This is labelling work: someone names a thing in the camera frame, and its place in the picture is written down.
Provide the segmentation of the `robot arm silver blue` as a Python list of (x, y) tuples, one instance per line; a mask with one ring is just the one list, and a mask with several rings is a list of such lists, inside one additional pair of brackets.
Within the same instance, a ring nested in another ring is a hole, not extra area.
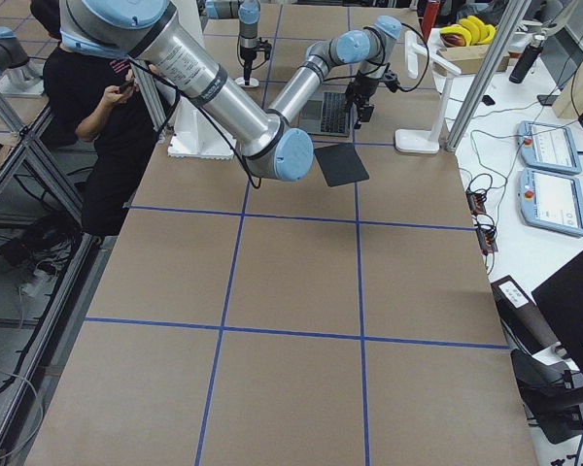
[(310, 136), (291, 123), (327, 74), (352, 63), (385, 67), (402, 28), (397, 18), (380, 16), (362, 30), (314, 44), (264, 110), (187, 32), (170, 1), (62, 1), (59, 10), (62, 41), (69, 49), (151, 62), (195, 108), (230, 133), (252, 175), (285, 182), (302, 179), (313, 164)]
[(253, 76), (253, 72), (271, 57), (272, 44), (258, 35), (260, 10), (260, 2), (254, 0), (205, 2), (207, 18), (238, 20), (236, 58), (242, 68), (242, 76), (236, 78), (235, 82), (244, 88), (259, 86), (259, 80)]

